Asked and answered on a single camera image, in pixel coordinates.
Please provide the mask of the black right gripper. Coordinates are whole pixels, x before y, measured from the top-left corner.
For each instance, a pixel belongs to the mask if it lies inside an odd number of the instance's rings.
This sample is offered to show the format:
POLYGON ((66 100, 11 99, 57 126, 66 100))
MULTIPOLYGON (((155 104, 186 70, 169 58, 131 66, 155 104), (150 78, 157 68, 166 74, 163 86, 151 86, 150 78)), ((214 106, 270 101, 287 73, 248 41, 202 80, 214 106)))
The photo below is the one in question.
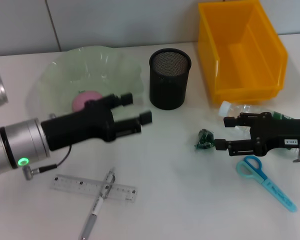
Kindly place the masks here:
POLYGON ((277 148, 299 149, 300 157, 300 119, 275 119, 270 112, 243 113, 237 117, 224 117, 224 126, 251 127, 251 139, 215 139, 217 151, 228 151, 230 156, 265 156, 277 148))

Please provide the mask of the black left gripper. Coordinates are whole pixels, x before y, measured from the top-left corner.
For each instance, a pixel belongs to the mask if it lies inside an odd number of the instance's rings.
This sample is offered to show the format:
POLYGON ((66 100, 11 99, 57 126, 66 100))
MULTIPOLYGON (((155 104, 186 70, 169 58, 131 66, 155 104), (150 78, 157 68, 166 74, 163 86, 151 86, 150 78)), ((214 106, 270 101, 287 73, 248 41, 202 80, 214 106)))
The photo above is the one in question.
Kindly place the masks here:
POLYGON ((131 104, 133 95, 130 92, 120 96, 110 94, 103 100, 88 101, 80 111, 41 122, 49 150, 55 151, 92 138, 112 142, 116 137, 140 133, 142 126, 153 122, 151 111, 114 122, 111 109, 131 104))

